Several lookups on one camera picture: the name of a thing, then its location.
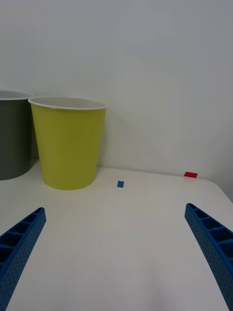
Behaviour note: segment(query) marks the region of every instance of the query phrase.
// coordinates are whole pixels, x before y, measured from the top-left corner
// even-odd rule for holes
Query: bucket rim
[[[28,100],[32,96],[33,94],[28,92],[21,92],[11,89],[0,89],[0,101],[22,101]]]
[[[46,100],[50,100],[50,103],[46,104],[43,102]],[[67,100],[70,101],[70,105],[58,105],[56,104],[56,100]],[[78,105],[77,101],[85,102],[85,104]],[[41,107],[46,107],[50,109],[61,109],[61,110],[100,110],[100,109],[106,109],[108,106],[107,104],[104,104],[102,102],[81,98],[81,97],[63,97],[63,96],[35,96],[28,99],[28,102]]]

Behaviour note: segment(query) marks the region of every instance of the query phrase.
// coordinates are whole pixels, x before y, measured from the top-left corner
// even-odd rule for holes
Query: white rim
[[[30,93],[23,93],[23,92],[6,90],[6,89],[0,90],[0,101],[28,100],[32,96],[33,94],[30,94]]]
[[[81,107],[77,107],[77,106],[59,106],[59,105],[55,105],[55,104],[45,104],[45,103],[40,103],[41,101],[49,101],[49,100],[76,100],[76,102],[78,101],[82,101],[83,105]],[[29,103],[33,104],[33,105],[37,105],[37,106],[42,106],[42,107],[46,107],[46,108],[50,108],[50,109],[64,109],[64,110],[100,110],[100,109],[106,109],[107,105],[101,102],[96,102],[93,100],[88,100],[85,98],[76,98],[76,97],[58,97],[58,96],[36,96],[36,97],[32,97],[29,98]]]

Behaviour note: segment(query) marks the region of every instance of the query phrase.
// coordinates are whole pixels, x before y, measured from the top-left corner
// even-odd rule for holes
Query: red block
[[[197,178],[198,174],[197,173],[192,173],[192,172],[185,172],[184,176],[185,177]]]

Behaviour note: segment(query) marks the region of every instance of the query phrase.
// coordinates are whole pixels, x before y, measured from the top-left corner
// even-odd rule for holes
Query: tabletop
[[[40,206],[47,217],[7,311],[227,311],[188,202],[233,231],[231,201],[202,179],[98,168],[61,191],[37,162],[0,181],[0,235]]]

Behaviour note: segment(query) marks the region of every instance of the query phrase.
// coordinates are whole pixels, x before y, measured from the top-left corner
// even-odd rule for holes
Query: yellow bucket
[[[33,97],[35,135],[44,182],[80,189],[95,179],[107,106],[79,98]]]

